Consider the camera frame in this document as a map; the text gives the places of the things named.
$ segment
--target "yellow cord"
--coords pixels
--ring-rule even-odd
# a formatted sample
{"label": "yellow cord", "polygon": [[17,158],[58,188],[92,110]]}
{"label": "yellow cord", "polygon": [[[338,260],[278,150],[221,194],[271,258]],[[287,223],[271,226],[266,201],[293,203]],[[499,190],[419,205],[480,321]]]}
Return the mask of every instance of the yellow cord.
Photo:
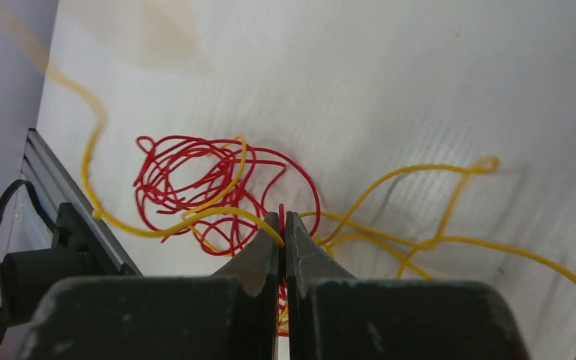
{"label": "yellow cord", "polygon": [[[209,207],[210,205],[213,205],[215,202],[217,202],[220,199],[220,197],[225,196],[230,189],[229,190],[223,190],[222,192],[220,192],[213,199],[214,200],[213,202],[207,202],[206,204],[203,204],[201,206],[193,208],[190,211],[187,211],[187,213],[185,213],[186,215],[189,215],[189,214],[194,214],[194,215],[189,217],[188,219],[184,219],[181,223],[179,223],[175,226],[172,226],[169,229],[165,229],[165,230],[149,231],[149,230],[144,230],[144,229],[138,229],[138,228],[135,228],[133,226],[130,226],[130,225],[118,220],[117,218],[113,217],[111,214],[108,214],[105,211],[105,209],[102,205],[102,202],[100,201],[100,199],[96,195],[91,183],[89,182],[89,170],[90,170],[89,164],[92,161],[92,155],[94,153],[96,145],[98,144],[98,141],[101,137],[101,134],[103,133],[105,127],[107,126],[107,122],[109,121],[109,114],[105,110],[101,100],[93,92],[89,91],[86,87],[79,84],[75,80],[71,79],[69,76],[64,74],[60,69],[58,69],[56,66],[54,66],[53,63],[50,61],[49,54],[44,49],[44,47],[42,46],[41,42],[38,40],[38,38],[36,37],[34,32],[31,31],[29,29],[29,27],[23,21],[21,21],[20,18],[13,11],[11,11],[8,7],[4,6],[1,2],[0,2],[0,26],[3,27],[3,29],[5,29],[5,31],[8,32],[16,40],[16,42],[19,44],[22,51],[28,57],[30,62],[42,74],[45,73],[45,76],[48,79],[51,79],[51,80],[53,80],[59,84],[62,84],[67,89],[70,89],[72,92],[78,94],[91,107],[91,110],[93,111],[93,113],[95,115],[96,122],[95,122],[94,130],[91,132],[91,136],[90,136],[90,138],[87,142],[87,145],[85,147],[85,154],[84,154],[83,159],[82,159],[81,171],[80,171],[83,187],[85,188],[85,194],[87,195],[87,197],[89,198],[89,200],[92,203],[92,206],[94,207],[94,212],[92,215],[95,218],[103,218],[104,220],[117,226],[121,230],[127,231],[129,233],[133,233],[133,234],[138,235],[138,236],[158,238],[158,237],[169,236],[169,235],[175,234],[175,233],[179,232],[180,230],[183,230],[187,227],[192,226],[193,224],[195,224],[195,222],[197,222],[198,220],[205,218],[207,216],[216,215],[216,214],[234,214],[234,215],[242,216],[243,218],[247,218],[248,220],[253,221],[257,226],[259,226],[260,229],[266,231],[270,236],[272,236],[273,239],[279,245],[284,245],[284,241],[279,236],[279,234],[277,234],[268,224],[264,223],[264,221],[262,219],[258,218],[257,216],[255,216],[255,215],[253,215],[247,211],[241,210],[239,208],[232,208],[232,207],[208,208],[207,209],[207,207]],[[229,186],[235,185],[235,183],[239,180],[239,176],[242,174],[242,172],[244,170],[246,145],[245,145],[245,141],[243,138],[241,139],[241,143],[242,143],[242,156],[241,156],[240,167],[239,167],[238,172],[235,175],[235,178],[231,181]],[[400,261],[399,274],[402,274],[402,271],[406,267],[410,267],[412,270],[419,273],[423,278],[429,278],[429,275],[425,274],[423,271],[421,271],[420,269],[415,267],[410,262],[410,260],[412,259],[414,254],[416,254],[420,250],[423,250],[423,251],[432,250],[437,245],[439,245],[441,242],[461,242],[461,243],[477,245],[477,246],[481,246],[481,247],[485,247],[485,248],[491,248],[491,249],[495,249],[498,251],[504,251],[504,252],[510,253],[510,254],[517,254],[517,255],[520,255],[522,257],[526,257],[528,259],[537,261],[537,262],[544,264],[544,265],[550,267],[551,269],[559,272],[560,274],[564,275],[565,277],[567,277],[570,281],[572,281],[576,285],[576,274],[572,273],[571,271],[569,271],[567,268],[565,268],[564,266],[562,266],[560,264],[557,264],[557,263],[555,263],[549,259],[546,259],[546,258],[539,256],[539,255],[536,255],[534,253],[530,253],[529,251],[522,250],[522,249],[519,249],[516,247],[510,247],[507,245],[496,244],[496,243],[489,242],[489,241],[478,240],[475,238],[464,238],[464,237],[459,237],[459,236],[443,236],[442,235],[443,231],[446,227],[446,224],[449,221],[451,210],[455,206],[457,198],[460,196],[460,193],[464,189],[465,184],[468,182],[468,180],[471,178],[471,176],[478,175],[478,174],[492,173],[493,171],[495,171],[495,169],[497,169],[497,167],[499,165],[500,165],[500,162],[497,159],[497,157],[489,157],[487,159],[482,160],[480,163],[478,163],[478,166],[474,166],[473,168],[470,168],[470,169],[460,168],[460,167],[456,167],[456,166],[449,166],[449,165],[424,164],[424,165],[408,166],[406,168],[399,169],[399,170],[396,170],[394,172],[390,172],[389,174],[387,174],[386,176],[383,176],[377,182],[372,184],[358,198],[356,203],[350,208],[350,210],[343,217],[340,217],[340,216],[334,215],[334,214],[325,213],[324,216],[338,220],[339,224],[337,225],[337,228],[334,230],[334,232],[330,236],[328,236],[325,239],[318,239],[318,242],[329,252],[332,252],[332,248],[335,245],[338,245],[339,243],[344,242],[344,241],[349,241],[351,239],[363,239],[363,240],[367,240],[370,242],[374,242],[377,245],[381,246],[382,248],[386,249],[393,257],[397,258]],[[385,182],[386,180],[388,180],[394,176],[397,176],[397,175],[400,175],[403,173],[412,172],[412,171],[419,171],[419,170],[449,170],[449,171],[454,171],[457,173],[462,173],[463,175],[465,175],[463,177],[463,180],[458,185],[457,190],[452,195],[450,203],[448,205],[448,208],[445,210],[445,214],[443,215],[441,223],[439,225],[439,228],[436,231],[436,235],[432,239],[429,239],[427,241],[423,241],[420,244],[416,244],[413,241],[407,241],[407,240],[402,239],[402,238],[397,238],[397,237],[394,237],[391,235],[383,234],[382,232],[377,232],[375,230],[367,228],[366,226],[361,226],[357,223],[353,223],[352,221],[350,221],[350,217],[352,216],[353,212],[361,205],[363,200],[375,188],[377,188],[383,182]],[[312,213],[309,212],[309,213],[304,213],[302,216],[311,216],[311,215],[312,215]],[[345,225],[350,225],[351,227],[354,227],[359,231],[369,233],[372,236],[380,236],[380,237],[383,237],[384,239],[388,239],[390,241],[409,246],[412,248],[412,250],[405,256],[405,258],[403,258],[401,260],[401,257],[402,257],[401,254],[399,254],[397,251],[391,249],[389,246],[386,246],[386,244],[383,241],[380,241],[376,237],[370,237],[370,236],[363,235],[363,234],[356,234],[356,235],[342,236],[340,238],[335,239],[335,237],[338,235],[338,233],[342,230],[342,228]],[[282,314],[280,314],[280,326],[285,326],[286,324],[287,324],[287,311],[284,311]]]}

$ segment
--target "blurred yellow cord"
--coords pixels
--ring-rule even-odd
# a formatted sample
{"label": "blurred yellow cord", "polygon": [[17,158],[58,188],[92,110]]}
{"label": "blurred yellow cord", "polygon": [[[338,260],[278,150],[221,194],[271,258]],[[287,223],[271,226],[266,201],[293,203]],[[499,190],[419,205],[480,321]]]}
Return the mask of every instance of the blurred yellow cord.
{"label": "blurred yellow cord", "polygon": [[[91,136],[85,147],[85,153],[82,157],[80,176],[85,194],[87,195],[89,201],[91,202],[94,208],[94,211],[92,213],[93,217],[104,219],[107,223],[112,224],[113,226],[118,227],[119,229],[124,230],[127,233],[132,233],[137,236],[148,238],[161,238],[164,236],[173,235],[175,233],[178,233],[180,230],[186,228],[191,228],[191,230],[194,233],[198,234],[199,232],[197,231],[197,229],[193,227],[193,225],[198,220],[212,215],[235,214],[253,221],[257,226],[259,226],[261,230],[266,231],[270,236],[272,236],[272,238],[279,245],[281,246],[284,245],[284,240],[279,236],[279,234],[277,234],[262,219],[255,216],[254,214],[251,214],[250,212],[241,210],[240,208],[233,208],[233,207],[208,208],[217,201],[219,201],[220,199],[222,199],[224,196],[226,196],[233,189],[236,182],[239,180],[239,177],[242,175],[244,171],[247,145],[243,136],[238,136],[236,138],[238,140],[241,140],[242,151],[241,151],[241,161],[239,164],[239,168],[233,180],[223,191],[221,191],[218,194],[218,196],[213,198],[213,200],[185,212],[182,221],[177,225],[172,226],[169,229],[151,231],[131,226],[130,224],[127,224],[119,220],[118,218],[114,217],[113,215],[109,214],[103,207],[102,201],[95,193],[95,190],[92,187],[91,182],[89,181],[89,175],[90,175],[89,165],[92,161],[96,145],[98,144],[98,141],[100,140],[101,135],[109,121],[109,115],[105,110],[102,101],[88,88],[79,84],[74,79],[71,79],[59,68],[57,68],[50,61],[47,50],[43,48],[41,42],[38,40],[36,35],[29,29],[29,27],[23,21],[21,21],[21,19],[13,11],[11,11],[10,8],[4,6],[1,1],[0,1],[0,26],[3,27],[3,29],[16,40],[16,42],[21,47],[22,51],[27,55],[30,62],[42,74],[45,74],[45,76],[48,79],[51,79],[63,85],[65,88],[71,90],[72,92],[80,96],[91,107],[91,110],[95,118],[95,126],[93,131],[91,132]],[[440,164],[422,164],[422,165],[408,166],[390,172],[389,174],[383,176],[374,184],[372,184],[356,200],[355,204],[352,205],[352,207],[350,207],[348,212],[343,216],[332,214],[329,212],[322,212],[321,215],[323,217],[332,219],[333,221],[337,221],[338,225],[337,228],[334,230],[334,232],[332,232],[332,234],[326,236],[325,238],[315,237],[315,241],[319,245],[321,245],[323,249],[331,256],[334,256],[334,250],[333,250],[334,247],[339,245],[340,243],[350,241],[372,242],[375,245],[382,248],[384,251],[387,251],[397,261],[400,262],[400,267],[397,272],[397,278],[401,278],[404,273],[404,270],[409,268],[411,271],[415,272],[418,276],[424,279],[430,279],[431,277],[427,273],[425,273],[412,263],[414,255],[416,255],[419,251],[431,251],[436,246],[439,246],[445,242],[456,242],[503,251],[509,254],[515,254],[521,257],[525,257],[527,259],[531,259],[533,261],[541,263],[542,265],[548,266],[549,268],[555,270],[556,272],[559,272],[561,275],[568,278],[576,285],[576,274],[568,270],[566,267],[556,262],[553,262],[549,259],[546,259],[542,256],[536,255],[534,253],[531,253],[529,251],[517,247],[511,247],[504,244],[497,244],[495,242],[484,241],[477,238],[467,238],[456,235],[445,235],[443,233],[447,226],[447,223],[449,222],[449,218],[451,217],[452,210],[455,207],[458,198],[462,194],[467,183],[474,176],[494,173],[499,167],[499,165],[500,160],[497,157],[485,157],[480,161],[476,162],[470,168],[450,166],[450,165],[440,165]],[[389,179],[404,173],[411,173],[415,171],[425,171],[425,170],[443,170],[454,173],[460,173],[463,175],[463,178],[460,180],[460,183],[456,186],[456,188],[454,189],[454,193],[451,195],[451,199],[449,200],[449,203],[445,209],[445,212],[443,213],[441,221],[439,222],[439,226],[437,227],[436,232],[432,238],[429,238],[425,241],[414,242],[406,240],[404,238],[399,238],[397,236],[389,235],[375,229],[371,229],[369,227],[363,226],[359,223],[355,223],[350,220],[350,217],[352,216],[354,211],[362,204],[363,200],[383,182],[386,182]],[[301,216],[304,218],[314,215],[315,215],[314,211],[309,211],[301,214]],[[349,235],[338,236],[345,226],[353,228],[358,232]],[[395,249],[394,247],[392,247],[392,243],[408,247],[409,248],[408,252],[404,253],[401,252],[400,250]],[[213,244],[210,243],[207,244],[211,248],[215,248]],[[288,311],[285,310],[284,312],[280,313],[278,318],[279,318],[280,332],[285,332],[288,321]]]}

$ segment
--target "black cable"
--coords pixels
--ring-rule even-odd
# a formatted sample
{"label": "black cable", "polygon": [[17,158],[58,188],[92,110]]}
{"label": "black cable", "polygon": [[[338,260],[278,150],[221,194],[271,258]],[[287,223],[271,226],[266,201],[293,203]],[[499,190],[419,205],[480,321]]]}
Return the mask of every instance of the black cable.
{"label": "black cable", "polygon": [[56,230],[56,224],[50,218],[50,216],[43,210],[43,206],[41,206],[41,201],[38,199],[38,195],[36,194],[36,190],[34,189],[34,185],[27,180],[15,180],[10,184],[10,186],[5,189],[3,195],[0,198],[0,227],[1,223],[3,222],[3,214],[5,213],[5,206],[10,202],[12,196],[19,190],[19,188],[25,185],[25,188],[28,189],[28,194],[30,196],[31,204],[34,206],[34,210],[40,216],[40,219],[43,220],[45,226],[50,231],[54,232]]}

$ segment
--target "red string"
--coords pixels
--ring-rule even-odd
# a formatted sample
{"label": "red string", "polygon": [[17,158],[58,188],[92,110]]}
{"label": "red string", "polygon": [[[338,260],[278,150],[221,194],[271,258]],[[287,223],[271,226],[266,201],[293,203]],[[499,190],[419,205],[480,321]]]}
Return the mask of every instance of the red string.
{"label": "red string", "polygon": [[[138,147],[145,153],[145,161],[136,177],[134,197],[139,216],[144,224],[151,230],[159,230],[147,215],[147,206],[155,207],[155,212],[161,215],[179,216],[197,206],[213,200],[224,191],[233,180],[242,159],[242,142],[236,139],[213,139],[207,140],[199,137],[170,135],[155,141],[149,136],[139,136],[136,139]],[[262,159],[261,155],[273,160]],[[213,166],[208,172],[192,184],[179,186],[173,184],[172,176],[178,171],[184,171],[184,165],[193,159],[213,161]],[[317,187],[312,178],[291,158],[285,154],[270,148],[247,145],[246,168],[242,177],[222,199],[208,207],[232,206],[240,209],[249,209],[257,217],[263,218],[268,210],[266,197],[272,188],[284,176],[288,167],[297,170],[312,190],[316,216],[310,235],[314,235],[321,218],[321,204]],[[248,190],[249,181],[255,169],[260,166],[277,167],[277,174],[263,188],[259,199]],[[279,205],[280,231],[284,234],[284,205]],[[194,227],[199,233],[193,233],[200,248],[207,254],[214,256],[235,256],[254,236],[258,226],[248,219],[240,218],[234,214],[225,214],[214,220],[203,219],[195,223]],[[182,229],[174,235],[189,233],[190,228]],[[162,239],[165,242],[170,236]],[[225,249],[212,248],[206,239],[226,242]],[[283,282],[279,289],[279,310],[283,311],[287,306],[286,284]],[[279,331],[280,336],[287,336],[284,331]]]}

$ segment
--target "black cylinder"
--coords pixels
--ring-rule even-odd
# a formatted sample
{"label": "black cylinder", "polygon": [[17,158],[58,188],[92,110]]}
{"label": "black cylinder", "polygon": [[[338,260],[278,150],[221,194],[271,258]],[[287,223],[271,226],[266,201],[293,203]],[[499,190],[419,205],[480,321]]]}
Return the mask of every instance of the black cylinder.
{"label": "black cylinder", "polygon": [[9,253],[1,270],[10,308],[9,326],[27,323],[57,281],[86,275],[82,257],[72,247]]}

